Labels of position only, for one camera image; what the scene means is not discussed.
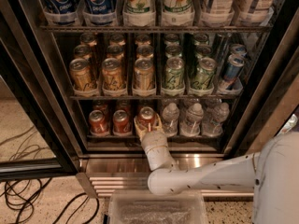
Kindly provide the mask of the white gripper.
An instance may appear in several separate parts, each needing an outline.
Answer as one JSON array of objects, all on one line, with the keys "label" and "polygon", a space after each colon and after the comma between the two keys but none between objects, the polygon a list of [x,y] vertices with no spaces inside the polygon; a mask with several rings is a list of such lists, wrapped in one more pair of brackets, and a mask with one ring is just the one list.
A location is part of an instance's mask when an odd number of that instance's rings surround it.
[{"label": "white gripper", "polygon": [[154,131],[149,132],[150,124],[142,124],[134,117],[135,132],[141,141],[141,146],[147,156],[151,171],[158,169],[178,170],[178,164],[171,156],[163,124],[158,114],[155,114]]}]

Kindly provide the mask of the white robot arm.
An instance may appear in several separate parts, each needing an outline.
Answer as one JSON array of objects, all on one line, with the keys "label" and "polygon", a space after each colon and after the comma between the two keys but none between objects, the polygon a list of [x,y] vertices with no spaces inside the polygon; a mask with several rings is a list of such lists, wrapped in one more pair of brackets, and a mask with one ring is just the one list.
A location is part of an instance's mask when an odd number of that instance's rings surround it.
[{"label": "white robot arm", "polygon": [[171,156],[161,124],[135,124],[149,162],[148,187],[155,195],[186,189],[254,191],[252,224],[298,224],[299,132],[270,139],[259,152],[181,170]]}]

